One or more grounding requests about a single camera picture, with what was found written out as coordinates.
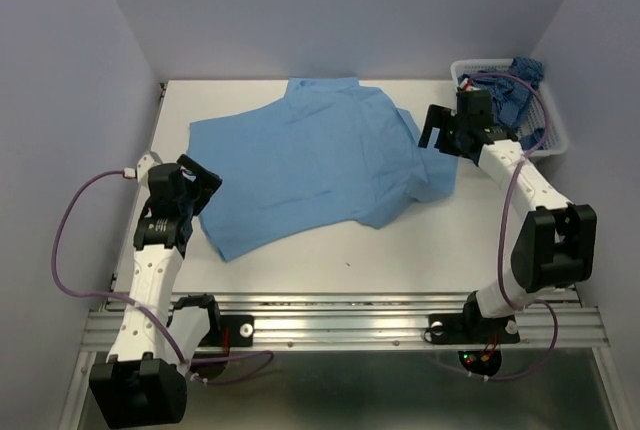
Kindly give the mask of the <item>light blue long sleeve shirt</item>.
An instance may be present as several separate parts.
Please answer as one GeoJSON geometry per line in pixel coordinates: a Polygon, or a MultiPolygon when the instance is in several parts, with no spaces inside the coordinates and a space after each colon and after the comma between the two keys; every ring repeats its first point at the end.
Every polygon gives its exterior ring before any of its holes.
{"type": "Polygon", "coordinates": [[[419,139],[412,115],[379,88],[291,79],[261,108],[191,124],[190,157],[222,179],[201,228],[227,262],[347,220],[381,228],[454,192],[456,160],[419,139]]]}

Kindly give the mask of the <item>aluminium mounting rail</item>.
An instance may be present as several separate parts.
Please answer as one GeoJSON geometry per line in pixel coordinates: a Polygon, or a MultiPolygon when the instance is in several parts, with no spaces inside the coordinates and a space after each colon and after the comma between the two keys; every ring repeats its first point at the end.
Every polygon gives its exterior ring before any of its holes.
{"type": "MultiPolygon", "coordinates": [[[[272,351],[429,350],[424,339],[432,314],[458,313],[463,293],[234,294],[217,296],[224,315],[254,318],[253,348],[272,351]]],[[[533,305],[517,314],[517,349],[543,349],[559,323],[559,349],[605,348],[603,320],[576,291],[546,296],[547,310],[533,305]]]]}

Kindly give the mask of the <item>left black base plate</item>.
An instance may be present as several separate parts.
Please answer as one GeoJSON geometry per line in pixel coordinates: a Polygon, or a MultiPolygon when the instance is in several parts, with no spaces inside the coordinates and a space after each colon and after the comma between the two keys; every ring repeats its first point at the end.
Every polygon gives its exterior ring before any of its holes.
{"type": "Polygon", "coordinates": [[[249,348],[253,346],[255,319],[253,315],[222,315],[210,321],[210,329],[201,339],[204,348],[249,348]]]}

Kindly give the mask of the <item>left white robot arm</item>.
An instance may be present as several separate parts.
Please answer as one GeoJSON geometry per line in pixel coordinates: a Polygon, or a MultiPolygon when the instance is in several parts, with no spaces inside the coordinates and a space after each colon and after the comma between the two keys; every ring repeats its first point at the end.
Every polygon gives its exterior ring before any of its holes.
{"type": "Polygon", "coordinates": [[[111,429],[180,422],[195,350],[222,334],[213,296],[171,301],[193,220],[221,178],[185,154],[163,163],[153,152],[140,159],[136,178],[149,196],[133,235],[131,288],[122,299],[126,308],[115,342],[89,375],[91,393],[111,429]]]}

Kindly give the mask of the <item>white plastic basket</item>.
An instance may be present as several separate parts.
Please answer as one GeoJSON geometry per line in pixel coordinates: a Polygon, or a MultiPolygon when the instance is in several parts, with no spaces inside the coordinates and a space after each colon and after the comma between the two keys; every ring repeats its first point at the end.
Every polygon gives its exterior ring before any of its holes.
{"type": "MultiPolygon", "coordinates": [[[[474,70],[482,70],[487,67],[496,67],[500,70],[508,68],[513,58],[507,59],[471,59],[471,60],[458,60],[451,64],[450,73],[453,80],[454,87],[457,88],[457,77],[465,72],[473,72],[474,70]]],[[[533,160],[540,160],[550,156],[561,155],[566,152],[569,145],[569,138],[562,123],[562,119],[556,108],[555,102],[551,97],[549,85],[544,79],[540,84],[539,93],[541,95],[541,104],[545,111],[548,112],[549,124],[543,140],[539,142],[540,146],[533,152],[531,158],[533,160]]],[[[538,125],[540,125],[539,119],[539,106],[535,105],[533,115],[529,116],[527,122],[522,126],[524,133],[528,133],[538,125]]],[[[521,138],[521,133],[516,133],[518,139],[521,138]]]]}

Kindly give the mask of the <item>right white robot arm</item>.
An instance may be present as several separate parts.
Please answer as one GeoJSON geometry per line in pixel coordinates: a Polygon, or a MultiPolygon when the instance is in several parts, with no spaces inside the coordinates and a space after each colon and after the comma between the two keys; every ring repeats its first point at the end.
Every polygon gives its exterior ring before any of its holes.
{"type": "Polygon", "coordinates": [[[516,312],[545,290],[590,278],[597,216],[544,178],[515,134],[495,122],[487,91],[460,90],[456,99],[455,108],[429,106],[420,147],[434,143],[472,161],[505,191],[503,210],[514,211],[522,227],[511,254],[498,258],[496,281],[470,294],[460,312],[429,315],[425,336],[435,345],[516,343],[516,312]]]}

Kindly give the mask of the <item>dark blue patterned shirt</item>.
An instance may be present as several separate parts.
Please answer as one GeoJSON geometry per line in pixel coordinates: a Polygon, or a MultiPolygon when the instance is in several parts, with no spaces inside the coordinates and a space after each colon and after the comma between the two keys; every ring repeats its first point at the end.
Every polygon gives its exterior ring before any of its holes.
{"type": "Polygon", "coordinates": [[[458,83],[468,77],[475,89],[491,94],[495,122],[510,131],[521,133],[519,139],[525,150],[536,149],[548,130],[548,112],[540,100],[539,87],[544,79],[543,64],[528,57],[514,57],[504,70],[487,67],[465,72],[457,77],[458,83]],[[540,125],[524,133],[522,126],[533,115],[534,106],[539,106],[540,125]]]}

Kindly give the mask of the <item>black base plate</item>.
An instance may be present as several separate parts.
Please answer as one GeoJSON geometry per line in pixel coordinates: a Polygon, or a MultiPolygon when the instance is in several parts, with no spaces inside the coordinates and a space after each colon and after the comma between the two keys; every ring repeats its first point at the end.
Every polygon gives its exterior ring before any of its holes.
{"type": "Polygon", "coordinates": [[[253,315],[222,315],[210,321],[210,329],[201,339],[204,348],[249,348],[253,346],[255,319],[253,315]]]}
{"type": "Polygon", "coordinates": [[[496,319],[465,317],[462,313],[437,313],[428,316],[426,333],[434,345],[484,345],[520,342],[514,316],[496,319]]]}

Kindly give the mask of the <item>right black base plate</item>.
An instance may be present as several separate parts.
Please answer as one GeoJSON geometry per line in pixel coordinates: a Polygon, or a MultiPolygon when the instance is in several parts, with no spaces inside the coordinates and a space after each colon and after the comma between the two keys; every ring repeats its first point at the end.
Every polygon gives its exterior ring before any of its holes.
{"type": "Polygon", "coordinates": [[[484,345],[520,342],[514,316],[496,319],[465,317],[462,313],[437,313],[428,316],[426,333],[434,345],[484,345]]]}

